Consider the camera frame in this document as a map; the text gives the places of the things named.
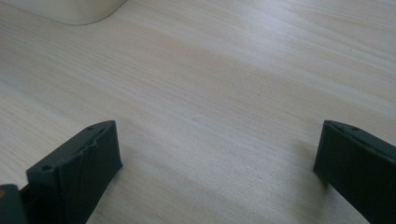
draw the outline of screw hole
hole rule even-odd
[[[52,170],[52,169],[53,169],[53,167],[51,165],[45,165],[45,166],[41,167],[42,171],[48,171],[48,170]]]

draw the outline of light wood grain surface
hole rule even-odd
[[[325,119],[396,145],[396,2],[0,4],[0,184],[108,119],[124,167],[89,223],[367,223],[312,167]]]

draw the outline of wooden table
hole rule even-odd
[[[325,119],[396,145],[396,2],[0,4],[0,183],[108,119],[124,167],[89,223],[367,223],[312,168]]]

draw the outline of white object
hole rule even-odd
[[[82,25],[104,19],[126,0],[0,0],[37,15]]]

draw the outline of black plastic part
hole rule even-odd
[[[396,223],[396,147],[356,127],[325,120],[314,171],[370,223]]]
[[[0,186],[0,223],[27,224],[20,192],[15,185]]]
[[[121,167],[116,122],[84,129],[27,170],[20,195],[29,223],[86,223]]]

